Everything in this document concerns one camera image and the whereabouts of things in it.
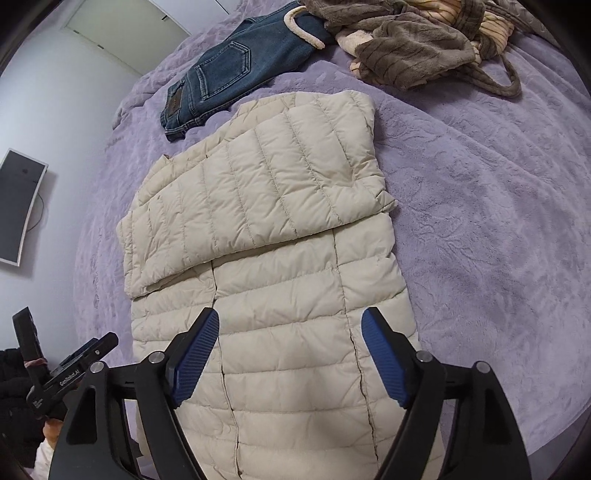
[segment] blue gripper pad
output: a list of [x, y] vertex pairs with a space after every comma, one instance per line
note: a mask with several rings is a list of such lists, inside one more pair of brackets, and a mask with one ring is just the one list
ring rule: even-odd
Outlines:
[[394, 355], [389, 342], [378, 326], [377, 320], [372, 314], [372, 309], [366, 309], [361, 317], [361, 333], [388, 396], [398, 400], [398, 404], [406, 408], [410, 395], [405, 386], [404, 368]]
[[199, 331], [193, 340], [190, 340], [186, 349], [183, 348], [186, 344], [183, 341], [180, 347], [183, 348], [184, 352], [181, 351], [179, 355], [175, 355], [174, 381], [170, 385], [172, 387], [170, 398], [175, 408], [193, 395], [197, 382], [205, 368], [205, 363], [212, 353], [213, 346], [219, 336], [220, 321], [217, 312], [213, 309], [208, 310], [207, 318], [205, 318], [201, 327], [198, 325], [202, 320], [201, 315], [195, 321], [194, 326], [198, 327]]

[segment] cream fleece strap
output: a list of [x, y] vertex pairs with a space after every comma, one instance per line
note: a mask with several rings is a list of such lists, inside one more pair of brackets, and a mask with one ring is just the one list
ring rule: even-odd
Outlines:
[[324, 42], [322, 42], [322, 40], [320, 40], [319, 38], [316, 38], [314, 35], [309, 34], [306, 30], [300, 28], [296, 23], [296, 20], [295, 20], [296, 15], [299, 13], [302, 13], [302, 12], [306, 12], [306, 11], [307, 11], [307, 9], [303, 5], [300, 7], [295, 7], [293, 10], [289, 10], [285, 14], [285, 16], [283, 17], [283, 21], [285, 22], [285, 25], [287, 26], [287, 28], [289, 28], [293, 33], [295, 33], [302, 40], [305, 40], [310, 45], [312, 45], [314, 48], [317, 48], [318, 50], [322, 50], [326, 46], [326, 45], [324, 45]]

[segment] floor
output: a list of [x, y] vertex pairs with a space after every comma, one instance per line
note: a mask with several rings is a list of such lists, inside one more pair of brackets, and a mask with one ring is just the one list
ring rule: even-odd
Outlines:
[[547, 480], [573, 446], [591, 414], [588, 408], [569, 428], [530, 455], [532, 480]]

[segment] white monitor frame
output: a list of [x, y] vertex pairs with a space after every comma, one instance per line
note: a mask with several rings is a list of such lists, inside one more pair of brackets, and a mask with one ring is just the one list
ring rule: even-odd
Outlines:
[[41, 182], [43, 181], [43, 177], [45, 176], [45, 173], [47, 172], [48, 165], [46, 163], [36, 160], [35, 158], [31, 158], [29, 155], [25, 155], [24, 153], [21, 153], [13, 148], [9, 148], [8, 151], [6, 152], [6, 154], [4, 155], [2, 161], [0, 161], [0, 170], [2, 169], [2, 165], [4, 164], [4, 161], [6, 160], [6, 157], [8, 156], [8, 154], [10, 152], [13, 152], [13, 153], [16, 153], [22, 157], [28, 158], [29, 160], [31, 160], [33, 162], [39, 163], [39, 165], [43, 165], [43, 172], [41, 172], [41, 175], [39, 176], [39, 181], [37, 182], [37, 188], [35, 188], [35, 193], [33, 194], [33, 199], [31, 200], [31, 204], [29, 205], [29, 210], [27, 212], [27, 217], [25, 218], [25, 225], [22, 228], [21, 243], [18, 247], [17, 261], [12, 262], [10, 260], [6, 260], [6, 259], [0, 257], [0, 262], [7, 263], [7, 264], [13, 265], [15, 267], [20, 267], [21, 266], [22, 246], [25, 242], [25, 235], [27, 234], [27, 228], [29, 226], [29, 218], [31, 217], [31, 212], [33, 211], [33, 206], [35, 205], [35, 200], [37, 200], [37, 195], [39, 193], [39, 186], [41, 185]]

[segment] ribbed blue pad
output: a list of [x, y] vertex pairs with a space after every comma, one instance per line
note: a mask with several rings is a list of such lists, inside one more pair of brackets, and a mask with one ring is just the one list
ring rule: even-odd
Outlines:
[[388, 396], [398, 400], [398, 404], [403, 407], [408, 401], [404, 370], [369, 310], [365, 310], [361, 317], [361, 332]]
[[203, 373], [203, 368], [205, 368], [205, 363], [217, 341], [219, 331], [219, 317], [217, 312], [213, 310], [175, 370], [174, 388], [170, 397], [176, 407], [193, 395], [197, 382]]

